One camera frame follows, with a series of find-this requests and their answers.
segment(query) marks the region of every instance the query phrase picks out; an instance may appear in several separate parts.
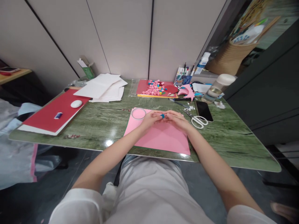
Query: wicker basket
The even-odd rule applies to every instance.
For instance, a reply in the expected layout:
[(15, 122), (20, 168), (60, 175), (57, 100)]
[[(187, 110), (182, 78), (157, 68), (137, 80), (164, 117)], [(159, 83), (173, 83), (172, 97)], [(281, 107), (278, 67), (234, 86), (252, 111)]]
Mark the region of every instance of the wicker basket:
[(227, 42), (219, 51), (216, 57), (211, 60), (206, 69), (215, 74), (236, 75), (243, 59), (258, 45), (255, 44), (233, 44), (231, 40)]

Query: scissors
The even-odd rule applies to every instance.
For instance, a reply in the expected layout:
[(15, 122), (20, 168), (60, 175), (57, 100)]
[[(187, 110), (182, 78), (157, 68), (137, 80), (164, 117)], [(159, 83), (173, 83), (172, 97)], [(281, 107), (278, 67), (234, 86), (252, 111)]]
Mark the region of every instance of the scissors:
[(193, 116), (192, 114), (188, 113), (187, 111), (183, 110), (186, 114), (188, 114), (189, 117), (191, 117), (191, 123), (193, 124), (194, 127), (198, 129), (203, 129), (204, 125), (208, 124), (207, 119), (205, 119), (202, 116)]

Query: smartphone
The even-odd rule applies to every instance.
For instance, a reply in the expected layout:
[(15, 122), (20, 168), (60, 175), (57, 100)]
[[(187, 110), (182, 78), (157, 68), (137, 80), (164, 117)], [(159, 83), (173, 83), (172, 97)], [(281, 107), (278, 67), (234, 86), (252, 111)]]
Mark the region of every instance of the smartphone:
[(205, 119), (207, 119), (207, 121), (210, 121), (210, 122), (214, 121), (207, 103), (201, 102), (201, 101), (196, 101), (196, 107), (197, 107), (199, 116), (204, 117)]
[(0, 72), (9, 72), (9, 73), (14, 73), (19, 71), (19, 68), (12, 68), (12, 67), (4, 67), (4, 68), (0, 68)]

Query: hand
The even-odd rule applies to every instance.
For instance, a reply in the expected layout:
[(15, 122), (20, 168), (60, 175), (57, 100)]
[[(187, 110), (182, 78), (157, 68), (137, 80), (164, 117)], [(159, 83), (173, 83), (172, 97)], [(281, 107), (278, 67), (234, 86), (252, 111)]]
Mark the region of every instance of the hand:
[(164, 111), (163, 114), (166, 114), (164, 119), (165, 122), (172, 123), (184, 132), (193, 128), (193, 126), (179, 112), (168, 110)]
[(154, 123), (162, 120), (162, 113), (164, 112), (159, 110), (152, 110), (151, 112), (147, 113), (139, 127), (144, 131), (148, 130)]

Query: green marble table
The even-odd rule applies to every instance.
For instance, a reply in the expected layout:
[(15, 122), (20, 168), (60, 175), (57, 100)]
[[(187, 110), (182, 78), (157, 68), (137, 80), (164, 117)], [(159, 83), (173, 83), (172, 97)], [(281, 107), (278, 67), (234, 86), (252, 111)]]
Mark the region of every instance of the green marble table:
[[(9, 138), (17, 141), (103, 151), (110, 144), (123, 137), (130, 111), (134, 107), (182, 112), (182, 106), (166, 98), (130, 96), (133, 82), (136, 81), (126, 81), (128, 85), (125, 86), (121, 101), (89, 102), (58, 136), (14, 130)], [(214, 104), (209, 105), (214, 122), (199, 130), (203, 137), (230, 166), (280, 172), (281, 167), (278, 162), (228, 103), (224, 99), (221, 101), (226, 106), (225, 109), (219, 109)], [(133, 147), (129, 154), (199, 162), (190, 143), (189, 146), (190, 156), (140, 147)]]

